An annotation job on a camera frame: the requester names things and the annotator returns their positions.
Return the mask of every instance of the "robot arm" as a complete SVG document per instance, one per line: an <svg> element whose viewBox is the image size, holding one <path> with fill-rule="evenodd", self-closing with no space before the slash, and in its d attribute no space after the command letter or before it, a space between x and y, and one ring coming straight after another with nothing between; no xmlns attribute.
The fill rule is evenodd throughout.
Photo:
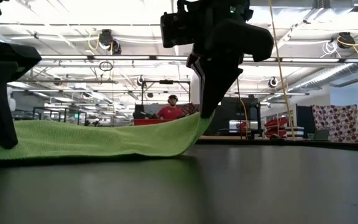
<svg viewBox="0 0 358 224"><path fill-rule="evenodd" d="M244 54L251 54L255 62L272 54L270 32L246 24L253 15L249 6L249 0L178 0L178 13L161 17L164 47L193 44L186 66L200 78L202 118L212 115L242 73Z"/></svg>

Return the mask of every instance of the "headphones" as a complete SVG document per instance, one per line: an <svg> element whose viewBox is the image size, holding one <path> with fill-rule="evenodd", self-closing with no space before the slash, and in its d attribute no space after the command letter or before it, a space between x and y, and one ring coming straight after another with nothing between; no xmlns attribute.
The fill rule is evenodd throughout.
<svg viewBox="0 0 358 224"><path fill-rule="evenodd" d="M178 97L176 96L176 95L170 95L169 97L168 97L168 103L169 103L169 100L171 100L171 99L175 99L177 102L179 101L178 100Z"/></svg>

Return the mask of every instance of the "red box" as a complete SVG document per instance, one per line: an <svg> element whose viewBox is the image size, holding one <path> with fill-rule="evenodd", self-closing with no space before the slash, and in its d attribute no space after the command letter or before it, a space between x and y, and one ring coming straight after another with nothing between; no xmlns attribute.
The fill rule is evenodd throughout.
<svg viewBox="0 0 358 224"><path fill-rule="evenodd" d="M149 124L160 124L168 121L173 121L172 119L135 119L134 124L138 125L149 125Z"/></svg>

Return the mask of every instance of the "desk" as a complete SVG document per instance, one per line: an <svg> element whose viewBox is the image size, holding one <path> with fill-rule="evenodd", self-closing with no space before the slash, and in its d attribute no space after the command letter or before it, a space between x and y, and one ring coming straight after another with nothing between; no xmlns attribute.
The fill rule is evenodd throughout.
<svg viewBox="0 0 358 224"><path fill-rule="evenodd" d="M358 152L196 145L186 156L0 168L0 224L358 223Z"/></svg>

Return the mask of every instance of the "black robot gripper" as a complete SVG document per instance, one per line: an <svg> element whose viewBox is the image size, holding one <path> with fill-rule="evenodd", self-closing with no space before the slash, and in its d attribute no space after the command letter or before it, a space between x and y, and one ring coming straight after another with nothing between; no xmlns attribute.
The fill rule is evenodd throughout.
<svg viewBox="0 0 358 224"><path fill-rule="evenodd" d="M7 83L18 80L40 61L34 47L0 43L0 146L5 149L18 143L7 100Z"/></svg>

